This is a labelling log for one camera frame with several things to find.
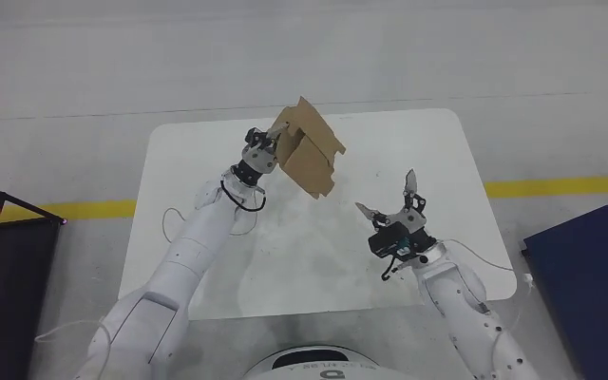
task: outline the yellow line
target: yellow line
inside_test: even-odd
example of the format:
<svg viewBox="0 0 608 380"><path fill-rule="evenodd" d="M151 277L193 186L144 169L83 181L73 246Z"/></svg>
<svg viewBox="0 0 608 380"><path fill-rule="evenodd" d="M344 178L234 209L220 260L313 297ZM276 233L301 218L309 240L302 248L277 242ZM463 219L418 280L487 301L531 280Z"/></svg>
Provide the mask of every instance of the yellow line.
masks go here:
<svg viewBox="0 0 608 380"><path fill-rule="evenodd" d="M52 203L38 207L62 218L71 219L110 219L133 218L135 214L133 199L106 200L94 202ZM14 205L5 205L0 221L36 218L36 214Z"/></svg>
<svg viewBox="0 0 608 380"><path fill-rule="evenodd" d="M608 177L487 182L488 198L521 198L608 193Z"/></svg>
<svg viewBox="0 0 608 380"><path fill-rule="evenodd" d="M608 177L557 180L510 180L484 184L488 198L524 198L608 193ZM134 199L43 204L38 207L68 220L133 218ZM21 207L5 205L1 221L35 218Z"/></svg>

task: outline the white table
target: white table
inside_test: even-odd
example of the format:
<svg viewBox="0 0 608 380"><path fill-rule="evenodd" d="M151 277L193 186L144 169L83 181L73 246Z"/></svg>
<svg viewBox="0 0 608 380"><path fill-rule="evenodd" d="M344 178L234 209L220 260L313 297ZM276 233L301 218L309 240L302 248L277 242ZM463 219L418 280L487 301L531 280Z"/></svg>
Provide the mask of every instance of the white table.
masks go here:
<svg viewBox="0 0 608 380"><path fill-rule="evenodd" d="M355 201L385 213L403 205L404 177L415 168L418 192L427 199L427 229L457 238L486 259L510 267L483 184L457 116L445 109L325 115L345 156L336 156L335 187L314 200L279 168L260 185L268 195L256 228L231 237L205 275L190 319L343 311L421 303L413 274L380 279L389 260L374 256L371 224ZM208 179L240 159L252 126L273 119L162 125L150 137L142 184L124 263L119 296L142 286L162 260L168 242L162 213L186 215ZM246 231L252 218L240 222ZM170 237L181 220L167 215ZM480 276L488 299L515 293L512 273L453 249Z"/></svg>

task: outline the concrete floor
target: concrete floor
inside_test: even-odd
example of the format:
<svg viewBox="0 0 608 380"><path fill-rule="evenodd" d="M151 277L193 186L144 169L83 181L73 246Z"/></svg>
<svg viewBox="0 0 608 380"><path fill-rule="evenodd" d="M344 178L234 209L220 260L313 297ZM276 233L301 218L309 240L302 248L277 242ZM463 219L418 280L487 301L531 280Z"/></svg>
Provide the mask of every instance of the concrete floor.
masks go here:
<svg viewBox="0 0 608 380"><path fill-rule="evenodd" d="M299 95L323 113L452 109L483 181L605 176L606 5L4 0L0 188L34 203L134 199L156 126L272 117ZM523 238L607 202L491 201L521 272ZM67 225L41 330L107 313L130 225ZM524 295L492 306L512 320ZM39 347L32 378L65 378L91 334ZM208 320L191 325L172 372L234 379L277 349L329 342L422 380L468 378L444 335L415 307ZM536 291L515 335L543 379L577 378Z"/></svg>

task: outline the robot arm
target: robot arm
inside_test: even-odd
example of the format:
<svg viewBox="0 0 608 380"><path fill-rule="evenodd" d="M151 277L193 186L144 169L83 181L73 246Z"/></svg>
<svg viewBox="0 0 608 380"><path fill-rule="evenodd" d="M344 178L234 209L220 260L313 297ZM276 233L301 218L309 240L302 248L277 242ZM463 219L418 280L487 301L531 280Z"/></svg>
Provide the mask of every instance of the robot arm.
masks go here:
<svg viewBox="0 0 608 380"><path fill-rule="evenodd" d="M383 280L411 266L425 304L447 323L449 338L475 379L538 380L501 319L485 305L485 287L468 266L442 241L424 229L426 200L418 196L416 177L410 170L404 190L405 205L396 214L384 215L356 203L376 234L369 238L371 251L392 256ZM393 268L395 260L401 263Z"/></svg>
<svg viewBox="0 0 608 380"><path fill-rule="evenodd" d="M74 379L149 380L166 377L167 364L188 326L188 305L205 272L228 239L238 216L257 211L244 206L262 174L276 166L276 141L286 125L269 132L252 128L242 160L199 191L195 210L173 239L161 264L138 290L120 299L89 345Z"/></svg>

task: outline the cardboard piece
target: cardboard piece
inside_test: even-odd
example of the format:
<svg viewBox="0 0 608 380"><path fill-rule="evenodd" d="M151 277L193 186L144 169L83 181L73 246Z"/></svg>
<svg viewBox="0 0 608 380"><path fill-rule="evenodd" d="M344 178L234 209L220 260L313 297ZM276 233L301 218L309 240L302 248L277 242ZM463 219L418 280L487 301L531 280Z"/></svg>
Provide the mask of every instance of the cardboard piece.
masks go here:
<svg viewBox="0 0 608 380"><path fill-rule="evenodd" d="M288 126L278 138L276 158L280 168L304 191L318 199L333 189L333 161L346 147L306 99L300 97L296 106L285 107L271 130L284 123Z"/></svg>

